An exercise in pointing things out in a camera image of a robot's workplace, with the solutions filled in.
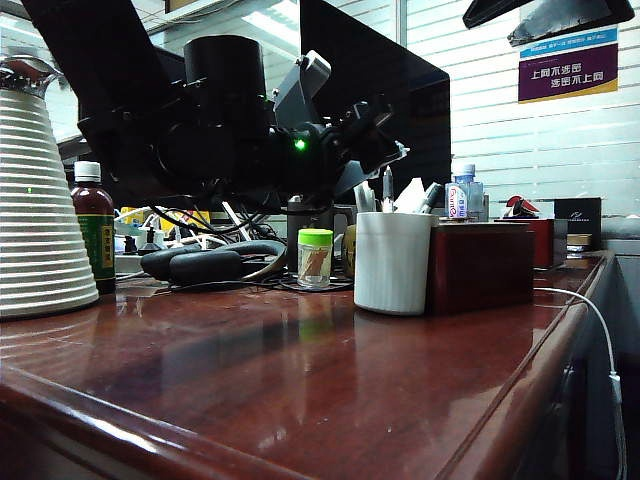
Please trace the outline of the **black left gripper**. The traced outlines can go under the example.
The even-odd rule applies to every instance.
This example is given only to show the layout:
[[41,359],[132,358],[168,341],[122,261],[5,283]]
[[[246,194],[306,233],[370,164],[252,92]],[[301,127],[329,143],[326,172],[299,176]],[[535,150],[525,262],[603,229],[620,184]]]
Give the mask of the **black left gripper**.
[[270,123],[263,145],[263,189],[308,199],[333,199],[411,149],[380,127],[393,116],[384,98],[354,103],[342,122],[328,126]]

